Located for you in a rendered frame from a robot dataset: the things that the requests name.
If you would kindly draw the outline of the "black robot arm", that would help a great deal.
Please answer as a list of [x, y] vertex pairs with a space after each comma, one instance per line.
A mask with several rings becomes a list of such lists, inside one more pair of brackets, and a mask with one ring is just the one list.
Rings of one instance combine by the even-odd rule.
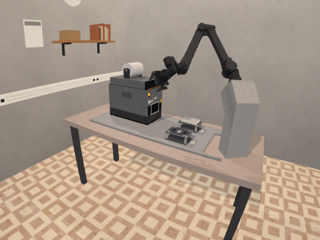
[[[177, 63], [173, 56], [167, 56], [163, 59], [166, 69], [158, 70], [154, 73], [153, 79], [155, 81], [161, 80], [162, 82], [168, 81], [176, 73], [178, 75], [185, 75], [189, 66], [191, 64], [192, 58], [198, 48], [198, 45], [203, 36], [208, 36], [215, 52], [220, 60], [222, 68], [222, 76], [226, 79], [231, 80], [242, 80], [239, 74], [239, 69], [237, 69], [237, 63], [228, 57], [217, 33], [214, 25], [200, 23], [197, 26], [197, 30], [185, 52], [184, 57], [181, 59], [180, 63]], [[167, 73], [166, 73], [167, 72]], [[170, 77], [169, 77], [169, 76]]]

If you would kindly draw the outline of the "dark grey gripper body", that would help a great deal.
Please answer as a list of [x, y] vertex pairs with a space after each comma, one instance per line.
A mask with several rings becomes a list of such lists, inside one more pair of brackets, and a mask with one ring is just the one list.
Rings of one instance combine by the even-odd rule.
[[165, 85], [169, 85], [169, 82], [168, 81], [166, 81], [166, 82], [162, 82], [162, 80], [160, 79], [160, 80], [158, 80], [158, 82], [159, 82], [159, 84], [160, 84], [160, 86], [161, 86], [161, 88], [164, 90], [164, 89], [167, 89], [167, 87], [165, 86]]

